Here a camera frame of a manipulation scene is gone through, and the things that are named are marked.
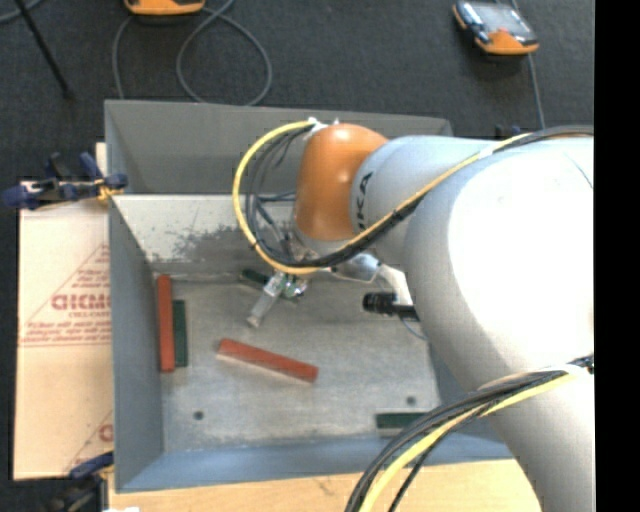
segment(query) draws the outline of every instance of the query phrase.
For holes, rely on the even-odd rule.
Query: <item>orange device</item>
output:
[[[124,0],[134,14],[144,16],[176,16],[200,11],[206,0]]]
[[[458,25],[489,57],[522,57],[539,47],[531,26],[507,5],[458,0],[453,14]]]

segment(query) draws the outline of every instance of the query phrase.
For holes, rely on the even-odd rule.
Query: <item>clamp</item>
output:
[[[4,190],[2,202],[9,208],[35,210],[92,197],[106,201],[113,194],[123,192],[128,185],[126,174],[105,176],[93,156],[86,151],[80,154],[80,165],[81,175],[71,178],[71,172],[62,162],[60,154],[53,153],[45,165],[45,179]]]
[[[73,485],[50,499],[46,511],[102,512],[105,510],[108,507],[107,481],[101,472],[113,464],[114,456],[111,451],[72,469],[68,478],[73,481]]]

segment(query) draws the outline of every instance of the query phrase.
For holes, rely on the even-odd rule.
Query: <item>blue clamp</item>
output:
[[[9,208],[35,210],[55,203],[97,197],[106,199],[122,192],[129,184],[126,174],[104,176],[96,160],[88,152],[80,155],[82,173],[70,176],[60,154],[51,155],[45,165],[45,179],[29,185],[15,185],[2,192],[2,202]]]

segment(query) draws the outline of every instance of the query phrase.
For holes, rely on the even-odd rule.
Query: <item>black connector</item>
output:
[[[418,314],[413,306],[395,304],[395,293],[367,293],[362,299],[362,307],[369,313],[394,316],[418,321]]]

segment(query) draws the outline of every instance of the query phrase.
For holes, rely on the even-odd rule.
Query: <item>yellow cable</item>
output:
[[[289,124],[280,126],[280,127],[276,128],[276,129],[270,131],[266,135],[262,136],[260,139],[258,139],[255,142],[255,144],[253,144],[253,146],[251,146],[249,148],[249,151],[247,151],[245,153],[245,155],[243,156],[242,160],[240,161],[240,164],[238,165],[238,168],[236,170],[235,177],[234,177],[234,180],[233,180],[233,189],[232,189],[233,208],[234,208],[234,211],[235,211],[235,214],[236,214],[236,218],[238,219],[238,223],[240,224],[241,230],[243,231],[243,233],[245,234],[245,236],[249,240],[249,243],[251,244],[251,246],[253,248],[255,248],[256,252],[260,255],[260,257],[265,262],[267,262],[269,265],[271,265],[276,270],[280,270],[280,271],[282,271],[282,272],[284,272],[286,274],[293,274],[293,275],[311,274],[313,272],[321,270],[322,267],[315,267],[315,266],[292,267],[292,266],[288,266],[288,265],[280,263],[279,261],[274,260],[273,258],[271,258],[262,249],[262,247],[260,247],[260,245],[257,243],[257,240],[256,240],[254,234],[251,232],[251,229],[249,228],[248,222],[247,222],[247,220],[244,217],[244,214],[242,212],[242,207],[241,207],[241,204],[240,204],[240,184],[242,182],[242,177],[243,177],[243,175],[245,173],[245,170],[246,170],[249,162],[251,161],[251,159],[255,156],[255,154],[265,144],[267,144],[269,141],[273,140],[274,138],[278,137],[279,135],[282,135],[282,134],[290,132],[290,131],[298,130],[300,128],[305,128],[307,126],[311,126],[311,125],[314,125],[314,124],[316,124],[315,120],[298,121],[298,122],[294,122],[294,123],[289,123]],[[423,188],[421,188],[418,192],[413,194],[411,197],[409,197],[408,199],[406,199],[405,201],[400,203],[394,210],[392,210],[391,212],[387,213],[384,217],[381,217],[380,219],[378,219],[374,224],[369,226],[366,230],[362,231],[361,233],[356,235],[354,238],[349,240],[342,247],[340,247],[340,249],[338,249],[338,251],[346,249],[346,248],[348,248],[348,247],[350,247],[350,246],[352,246],[352,245],[364,240],[374,230],[379,228],[383,223],[385,223],[387,220],[389,220],[391,217],[393,217],[393,215],[398,210],[400,210],[400,209],[412,204],[414,201],[417,201],[418,199],[420,199],[421,197],[426,195],[427,192],[429,192],[430,190],[435,188],[437,185],[442,183],[444,180],[446,180],[452,174],[458,172],[460,169],[463,169],[464,167],[467,167],[468,165],[470,165],[470,164],[474,163],[475,161],[480,160],[480,159],[482,159],[482,158],[484,158],[486,156],[492,155],[495,151],[497,151],[497,150],[501,149],[502,147],[511,144],[515,140],[520,139],[522,137],[525,137],[527,135],[528,134],[526,134],[526,133],[525,134],[521,134],[521,135],[517,135],[517,136],[512,137],[510,139],[507,139],[507,140],[501,141],[499,143],[496,143],[494,146],[492,146],[490,148],[485,148],[485,149],[479,151],[478,153],[470,156],[469,158],[463,160],[459,164],[451,167],[447,171],[445,171],[442,174],[440,174],[437,178],[435,178],[434,180],[429,182],[427,185],[425,185]]]
[[[485,412],[483,412],[480,415],[480,417],[488,416],[489,414],[492,414],[500,409],[509,407],[515,403],[521,402],[522,400],[526,400],[527,398],[531,398],[545,391],[549,391],[550,389],[553,389],[559,386],[560,384],[569,380],[573,380],[575,378],[577,378],[575,374],[566,374],[552,381],[545,382],[544,384],[541,384],[539,386],[526,389],[525,391],[517,393],[516,395],[501,401],[500,403],[494,405],[490,409],[487,409]],[[358,509],[358,512],[371,512],[376,500],[378,499],[382,491],[385,489],[385,487],[389,484],[389,482],[393,479],[393,477],[395,477],[403,467],[409,464],[409,462],[411,462],[421,453],[424,453],[427,449],[429,449],[438,439],[440,439],[449,430],[451,430],[451,428],[455,427],[456,425],[464,421],[466,418],[468,418],[469,416],[474,414],[476,411],[484,407],[484,405],[486,404],[481,404],[471,409],[470,411],[467,411],[464,414],[461,414],[453,418],[452,420],[449,420],[447,423],[445,423],[444,425],[441,425],[440,427],[435,429],[433,432],[430,432],[428,435],[423,437],[420,441],[413,444],[410,448],[404,451],[393,462],[393,464],[391,464],[389,468],[384,473],[382,473],[382,475],[380,476],[380,479],[371,487],[371,490],[367,493],[367,496],[362,502],[362,506],[360,507],[360,509]]]
[[[272,130],[266,135],[262,136],[260,139],[256,141],[256,143],[253,146],[249,148],[249,151],[245,153],[244,157],[240,161],[240,164],[238,165],[238,169],[236,170],[236,174],[233,180],[233,189],[232,189],[231,195],[233,199],[233,209],[235,211],[236,218],[238,219],[238,223],[240,224],[240,229],[243,231],[243,233],[249,240],[249,243],[251,244],[251,246],[255,248],[256,252],[260,255],[260,257],[264,261],[266,261],[269,265],[271,265],[276,270],[280,270],[287,274],[298,274],[298,275],[311,274],[312,272],[315,272],[318,269],[315,267],[303,267],[303,268],[289,267],[287,265],[283,265],[278,261],[270,258],[269,255],[265,253],[262,247],[258,245],[256,237],[251,232],[251,229],[249,228],[249,224],[247,223],[247,220],[245,219],[244,214],[242,213],[242,206],[240,204],[240,184],[242,182],[242,176],[245,172],[247,165],[249,164],[251,159],[254,157],[254,155],[260,150],[260,148],[262,148],[262,146],[267,144],[269,141],[275,139],[279,135],[282,135],[283,133],[287,133],[293,130],[298,130],[300,128],[305,128],[313,124],[315,124],[315,121],[298,121],[295,123],[289,123],[289,124],[280,126],[275,130]]]

